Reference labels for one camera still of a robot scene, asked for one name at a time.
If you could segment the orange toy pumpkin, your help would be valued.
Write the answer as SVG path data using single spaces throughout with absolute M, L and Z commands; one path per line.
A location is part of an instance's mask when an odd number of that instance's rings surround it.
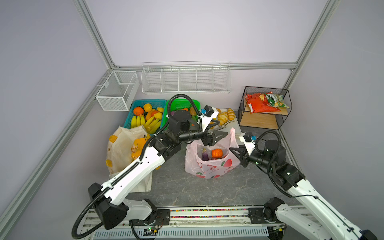
M 211 155 L 213 159 L 221 159 L 223 157 L 222 149 L 214 149 L 211 151 Z

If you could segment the dark purple toy eggplant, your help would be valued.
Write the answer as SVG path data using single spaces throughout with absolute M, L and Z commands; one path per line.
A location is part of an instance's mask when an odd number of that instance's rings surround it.
M 208 152 L 205 148 L 203 148 L 203 151 L 202 151 L 202 160 L 203 161 L 209 161 L 209 155 L 208 155 Z

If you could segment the pink plastic grocery bag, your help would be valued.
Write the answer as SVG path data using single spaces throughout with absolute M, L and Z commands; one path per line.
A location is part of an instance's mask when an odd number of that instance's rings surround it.
M 239 147 L 236 140 L 236 131 L 232 128 L 228 133 L 225 138 L 212 147 L 204 146 L 201 140 L 188 144 L 185 157 L 185 171 L 198 178 L 214 179 L 236 168 L 240 164 L 240 161 L 230 151 L 230 148 Z M 209 161 L 202 160 L 203 148 L 208 152 Z M 214 149 L 223 150 L 223 157 L 221 159 L 212 158 L 211 151 Z

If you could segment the yellow snack bag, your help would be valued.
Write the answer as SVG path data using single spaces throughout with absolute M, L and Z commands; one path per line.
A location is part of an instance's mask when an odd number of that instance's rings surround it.
M 132 161 L 136 160 L 142 153 L 145 143 L 150 138 L 150 136 L 139 138 L 134 140 L 134 143 L 131 147 L 131 158 Z

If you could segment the white canvas tote bag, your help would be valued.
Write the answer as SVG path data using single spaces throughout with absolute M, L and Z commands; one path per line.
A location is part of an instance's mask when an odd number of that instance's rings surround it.
M 150 136 L 144 127 L 126 129 L 118 127 L 109 137 L 107 146 L 106 165 L 109 170 L 109 178 L 117 176 L 133 161 L 131 158 L 131 147 L 134 140 Z

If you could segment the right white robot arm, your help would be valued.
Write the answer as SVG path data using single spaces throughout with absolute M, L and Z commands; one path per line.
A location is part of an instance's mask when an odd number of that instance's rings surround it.
M 339 213 L 297 167 L 286 161 L 286 148 L 277 132 L 266 131 L 259 137 L 242 133 L 239 139 L 243 145 L 230 151 L 241 165 L 255 164 L 283 195 L 298 200 L 316 219 L 311 221 L 274 197 L 264 205 L 265 220 L 282 222 L 310 240 L 377 239 L 372 231 L 360 229 Z

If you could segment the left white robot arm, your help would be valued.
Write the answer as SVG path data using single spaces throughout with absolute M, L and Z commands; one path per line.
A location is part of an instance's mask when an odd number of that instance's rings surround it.
M 123 220 L 130 225 L 135 220 L 151 225 L 158 219 L 158 209 L 148 199 L 128 200 L 127 195 L 146 176 L 181 150 L 183 143 L 200 140 L 205 146 L 213 146 L 227 136 L 226 132 L 210 132 L 219 125 L 216 108 L 205 106 L 199 110 L 193 100 L 185 94 L 173 96 L 167 106 L 168 121 L 145 142 L 141 155 L 119 174 L 103 184 L 92 184 L 88 191 L 90 203 L 81 211 L 72 228 L 72 238 L 83 239 L 100 227 L 110 230 Z M 81 221 L 94 209 L 99 224 L 85 233 L 78 233 Z

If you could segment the toy croissant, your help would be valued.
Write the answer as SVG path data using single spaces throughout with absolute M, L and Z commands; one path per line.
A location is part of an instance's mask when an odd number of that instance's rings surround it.
M 221 112 L 218 114 L 218 121 L 220 122 L 220 126 L 224 125 L 229 121 L 229 116 L 227 112 Z

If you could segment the green plastic basket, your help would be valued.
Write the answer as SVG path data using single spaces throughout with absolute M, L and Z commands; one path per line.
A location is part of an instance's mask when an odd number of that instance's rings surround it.
M 168 121 L 168 104 L 170 101 L 166 102 L 166 105 L 164 107 L 164 113 L 163 113 L 163 120 Z M 177 110 L 183 110 L 183 109 L 193 109 L 192 104 L 185 98 L 179 98 L 172 102 L 171 104 L 171 112 L 175 112 Z

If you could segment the red chip bag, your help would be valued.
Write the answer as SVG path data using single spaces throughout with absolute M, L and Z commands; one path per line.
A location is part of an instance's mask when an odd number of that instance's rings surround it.
M 247 106 L 250 108 L 252 113 L 271 113 L 280 112 L 279 108 L 275 108 L 269 105 L 267 97 L 264 93 L 255 93 L 247 95 Z

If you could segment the yellow toy lemon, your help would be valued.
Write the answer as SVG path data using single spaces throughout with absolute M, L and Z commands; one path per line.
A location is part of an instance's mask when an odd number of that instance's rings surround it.
M 161 120 L 161 119 L 163 118 L 163 114 L 160 113 L 160 112 L 156 112 L 156 113 L 154 114 L 154 117 L 155 117 L 156 119 Z

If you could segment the yellow toy banana bunch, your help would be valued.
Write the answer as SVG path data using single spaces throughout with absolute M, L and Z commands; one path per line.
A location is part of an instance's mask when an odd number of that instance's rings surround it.
M 131 129 L 136 127 L 144 127 L 149 134 L 155 134 L 161 126 L 162 119 L 156 119 L 154 115 L 150 115 L 149 119 L 145 119 L 144 116 L 135 116 L 132 118 Z

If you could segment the yellow-orange toy citrus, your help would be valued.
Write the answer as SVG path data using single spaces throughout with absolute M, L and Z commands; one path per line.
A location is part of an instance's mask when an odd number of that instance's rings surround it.
M 147 103 L 147 104 L 145 104 L 143 106 L 143 109 L 144 109 L 145 112 L 149 113 L 149 112 L 151 112 L 153 110 L 153 107 L 152 107 L 152 105 L 150 103 Z

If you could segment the orange toy tangerine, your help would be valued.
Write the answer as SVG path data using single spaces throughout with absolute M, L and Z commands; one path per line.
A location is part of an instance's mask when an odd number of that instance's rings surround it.
M 141 116 L 144 114 L 144 109 L 142 107 L 136 107 L 133 110 L 135 116 Z

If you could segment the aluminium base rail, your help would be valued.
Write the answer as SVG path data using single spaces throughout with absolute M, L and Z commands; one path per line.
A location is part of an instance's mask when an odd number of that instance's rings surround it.
M 266 224 L 263 206 L 165 207 L 158 208 L 156 225 Z

